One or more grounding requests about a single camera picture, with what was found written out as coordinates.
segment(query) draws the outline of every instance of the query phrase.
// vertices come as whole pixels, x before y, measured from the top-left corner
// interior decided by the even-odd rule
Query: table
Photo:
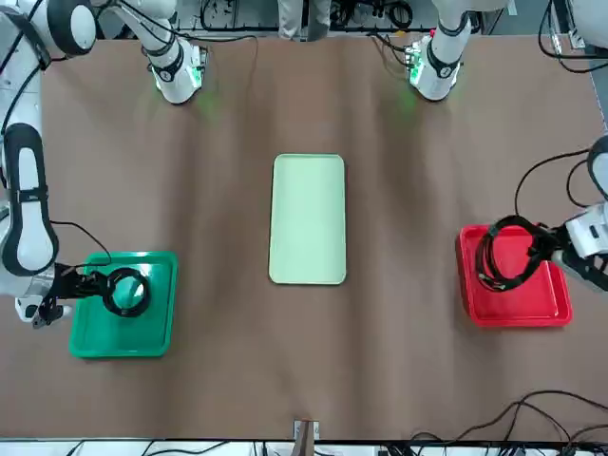
[[[512,212],[531,164],[602,134],[588,77],[543,58],[532,37],[476,38],[450,98],[430,104],[369,39],[212,50],[206,89],[177,107],[135,42],[99,43],[45,75],[52,217],[110,250],[178,254],[173,341],[159,359],[75,359],[69,321],[34,332],[3,298],[0,435],[289,439],[294,418],[312,418],[323,439],[448,439],[530,390],[608,402],[605,297],[570,280],[565,329],[482,330],[463,309],[454,254],[464,225]],[[342,286],[267,277],[273,160],[288,152],[348,166]],[[535,172],[525,216],[575,212],[572,164]],[[573,190],[599,198],[583,173]],[[96,249],[58,231],[62,261]],[[565,399],[535,403],[572,428],[605,421]],[[558,440],[529,412],[514,437]]]

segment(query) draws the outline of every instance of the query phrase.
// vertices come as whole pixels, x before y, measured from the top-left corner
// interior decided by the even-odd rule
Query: light green tray
[[[111,313],[98,296],[78,301],[74,313],[69,351],[80,358],[117,356],[161,356],[171,343],[173,306],[178,277],[178,259],[171,252],[112,252],[112,264],[99,268],[86,267],[109,274],[121,267],[134,268],[148,277],[150,304],[140,316],[125,318]],[[93,254],[86,262],[103,263],[105,254]],[[129,284],[117,285],[115,300],[120,292],[133,295]]]
[[[268,273],[278,284],[346,278],[344,162],[338,155],[275,159]]]

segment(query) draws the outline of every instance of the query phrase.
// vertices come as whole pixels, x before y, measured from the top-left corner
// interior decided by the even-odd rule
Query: red tray
[[[487,225],[466,226],[458,237],[461,292],[471,319],[484,327],[555,327],[572,319],[570,296],[563,272],[544,261],[522,286],[505,293],[491,292],[478,280],[475,250]],[[504,276],[521,273],[532,237],[519,226],[503,229],[494,241],[496,263]]]

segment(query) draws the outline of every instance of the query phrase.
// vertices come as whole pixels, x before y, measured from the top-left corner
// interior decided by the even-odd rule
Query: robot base
[[[454,70],[440,77],[437,70],[428,61],[430,42],[431,38],[427,35],[421,41],[412,43],[411,47],[406,49],[407,74],[409,84],[415,87],[423,97],[432,102],[439,102],[447,96],[456,84],[461,64],[459,63]]]
[[[167,102],[172,105],[181,105],[194,95],[202,87],[202,80],[207,68],[207,51],[180,39],[180,45],[184,49],[183,64],[176,72],[173,80],[165,81],[163,74],[157,74],[152,69],[157,89]]]

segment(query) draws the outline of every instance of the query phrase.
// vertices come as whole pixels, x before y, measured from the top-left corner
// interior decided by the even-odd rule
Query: green led light
[[[411,73],[409,74],[409,83],[410,84],[412,84],[413,86],[418,86],[418,83],[420,82],[420,77],[422,76],[422,70],[424,67],[425,67],[425,63],[422,60],[418,61],[416,66],[411,70]]]
[[[192,80],[192,84],[195,87],[200,87],[202,85],[201,71],[198,68],[189,68],[188,74],[190,75],[190,79]]]

